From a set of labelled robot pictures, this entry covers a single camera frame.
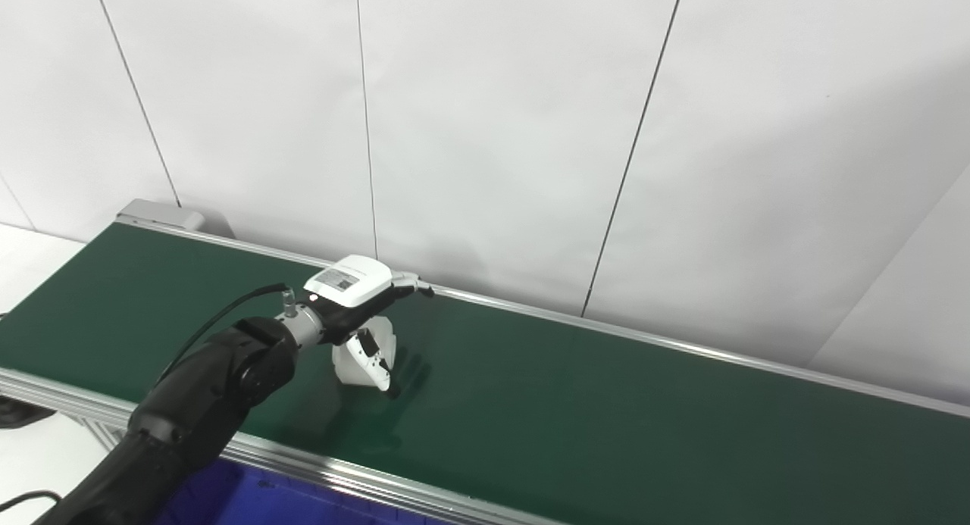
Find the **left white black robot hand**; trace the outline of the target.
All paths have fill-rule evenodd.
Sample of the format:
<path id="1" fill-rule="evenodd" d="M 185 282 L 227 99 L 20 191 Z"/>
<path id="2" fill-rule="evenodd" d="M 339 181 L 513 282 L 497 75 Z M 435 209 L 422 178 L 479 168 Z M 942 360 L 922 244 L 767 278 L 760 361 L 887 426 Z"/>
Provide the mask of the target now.
<path id="1" fill-rule="evenodd" d="M 418 274 L 393 270 L 377 259 L 349 255 L 306 280 L 308 306 L 322 329 L 337 380 L 344 386 L 374 387 L 397 398 L 393 377 L 397 335 L 383 313 L 413 294 L 434 297 Z"/>

